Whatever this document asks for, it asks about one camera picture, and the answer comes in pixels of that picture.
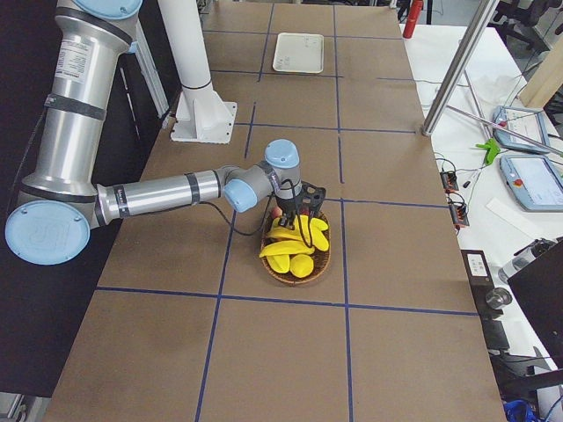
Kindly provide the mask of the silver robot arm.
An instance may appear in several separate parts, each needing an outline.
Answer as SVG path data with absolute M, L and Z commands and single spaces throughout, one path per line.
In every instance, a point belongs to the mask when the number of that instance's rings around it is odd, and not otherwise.
M 56 7 L 62 41 L 38 160 L 21 182 L 4 230 L 9 248 L 24 261 L 58 265 L 78 255 L 97 227 L 217 198 L 243 213 L 275 197 L 286 223 L 320 212 L 325 190 L 302 180 L 297 147 L 286 139 L 270 142 L 263 160 L 248 169 L 226 165 L 114 186 L 91 182 L 113 75 L 135 42 L 140 9 L 138 1 L 61 1 Z

